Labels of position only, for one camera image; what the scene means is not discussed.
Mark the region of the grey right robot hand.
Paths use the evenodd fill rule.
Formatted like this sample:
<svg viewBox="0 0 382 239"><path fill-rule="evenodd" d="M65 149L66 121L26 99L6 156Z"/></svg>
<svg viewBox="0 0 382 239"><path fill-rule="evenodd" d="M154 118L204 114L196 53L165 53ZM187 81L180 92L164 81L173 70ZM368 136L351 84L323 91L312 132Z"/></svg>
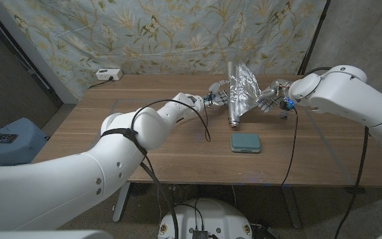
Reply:
<svg viewBox="0 0 382 239"><path fill-rule="evenodd" d="M261 94L261 98L258 101L258 107L264 113L269 112L280 101L288 97L288 90L291 87L292 82L284 79L277 79L271 82Z"/></svg>

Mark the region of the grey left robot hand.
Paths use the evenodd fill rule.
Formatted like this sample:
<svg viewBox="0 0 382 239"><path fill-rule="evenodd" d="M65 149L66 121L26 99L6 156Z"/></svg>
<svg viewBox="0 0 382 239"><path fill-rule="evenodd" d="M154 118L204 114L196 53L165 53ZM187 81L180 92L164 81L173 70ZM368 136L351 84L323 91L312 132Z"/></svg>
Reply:
<svg viewBox="0 0 382 239"><path fill-rule="evenodd" d="M205 106L224 106L228 105L228 95L226 90L221 90L223 85L229 84L229 80L221 80L213 83L209 88L209 93L204 97Z"/></svg>

